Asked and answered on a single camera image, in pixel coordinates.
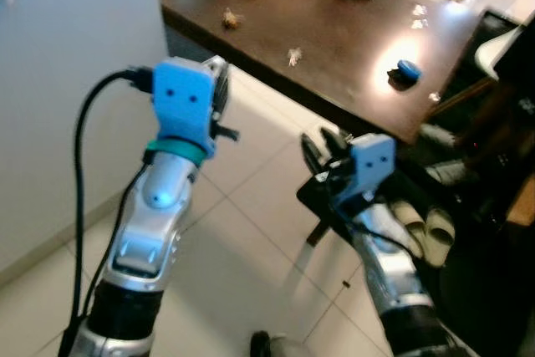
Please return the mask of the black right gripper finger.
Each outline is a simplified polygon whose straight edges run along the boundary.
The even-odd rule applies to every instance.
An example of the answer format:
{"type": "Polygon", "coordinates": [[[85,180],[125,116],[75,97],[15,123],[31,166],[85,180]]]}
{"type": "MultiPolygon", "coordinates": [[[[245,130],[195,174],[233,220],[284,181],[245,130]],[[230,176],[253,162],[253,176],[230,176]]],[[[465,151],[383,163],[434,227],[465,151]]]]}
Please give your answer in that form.
{"type": "Polygon", "coordinates": [[[299,145],[301,146],[302,158],[309,172],[313,175],[320,174],[324,170],[324,166],[321,163],[322,154],[320,148],[307,133],[302,133],[299,136],[299,145]]]}
{"type": "Polygon", "coordinates": [[[350,143],[347,141],[347,135],[348,132],[344,130],[321,128],[321,138],[324,139],[324,145],[329,154],[326,162],[345,163],[351,160],[350,143]]]}

